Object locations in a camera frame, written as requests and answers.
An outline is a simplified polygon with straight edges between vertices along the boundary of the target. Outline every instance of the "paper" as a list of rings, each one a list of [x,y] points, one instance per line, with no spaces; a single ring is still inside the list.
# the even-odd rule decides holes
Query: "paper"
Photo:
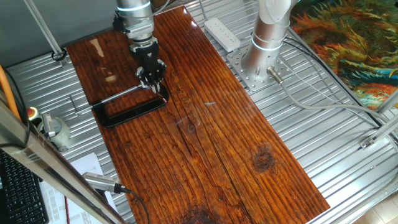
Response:
[[[71,165],[80,173],[92,172],[95,174],[103,174],[98,162],[97,156],[92,153],[73,161]],[[49,224],[67,224],[67,213],[65,210],[65,197],[58,190],[55,190],[51,185],[46,182],[40,183],[45,209],[49,215]],[[116,210],[112,196],[109,192],[105,193],[108,203]],[[70,224],[100,224],[96,218],[92,217],[84,209],[73,203],[68,199],[68,211]]]

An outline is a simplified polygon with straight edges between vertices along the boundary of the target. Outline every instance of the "keyboard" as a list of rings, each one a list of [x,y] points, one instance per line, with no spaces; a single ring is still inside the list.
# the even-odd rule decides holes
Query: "keyboard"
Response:
[[[28,168],[0,150],[0,223],[46,224],[39,179]]]

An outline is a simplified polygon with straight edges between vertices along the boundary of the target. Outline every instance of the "colorful painting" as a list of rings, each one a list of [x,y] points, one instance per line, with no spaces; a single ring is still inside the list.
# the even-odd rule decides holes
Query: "colorful painting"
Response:
[[[293,30],[372,110],[398,88],[395,3],[301,0],[292,12]]]

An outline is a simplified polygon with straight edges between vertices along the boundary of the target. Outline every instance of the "slatted metal surface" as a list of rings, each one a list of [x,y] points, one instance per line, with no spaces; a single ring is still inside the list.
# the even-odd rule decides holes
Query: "slatted metal surface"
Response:
[[[257,16],[257,1],[208,0],[203,3],[208,18],[217,17],[241,40],[242,47],[249,44]],[[186,7],[203,29],[204,17],[198,1],[188,3]],[[205,34],[228,64],[227,52],[209,33]],[[354,103],[335,78],[319,66],[314,67],[313,62],[308,61],[300,51],[285,45],[281,53],[287,65],[300,78],[323,94],[344,103]],[[71,63],[62,68],[48,54],[11,67],[9,71],[16,78],[28,106],[38,108],[41,113],[58,116],[70,127],[73,144],[64,153],[69,161],[94,152],[103,172],[117,176],[92,112],[81,116],[75,114],[71,99],[78,110],[87,107],[88,102]],[[284,79],[287,88],[302,103],[333,104],[293,73],[286,74]],[[331,206],[310,223],[330,223],[383,189],[397,174],[397,151],[390,140],[379,141],[366,150],[359,149],[360,140],[375,130],[356,114],[344,109],[303,110],[296,107],[275,83],[255,93],[246,90]],[[392,110],[388,113],[392,116],[396,112]],[[395,187],[384,189],[384,195],[357,210],[354,217],[394,190]],[[126,197],[113,194],[113,199],[123,218],[134,223]]]

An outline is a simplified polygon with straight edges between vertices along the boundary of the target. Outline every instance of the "varnished wood surface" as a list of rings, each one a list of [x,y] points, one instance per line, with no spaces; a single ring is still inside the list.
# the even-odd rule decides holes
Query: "varnished wood surface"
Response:
[[[121,182],[145,201],[152,223],[305,223],[329,208],[184,7],[156,16],[154,36],[167,64],[167,106],[99,127]],[[138,84],[124,34],[67,49],[90,103]],[[108,111],[149,97],[128,94]]]

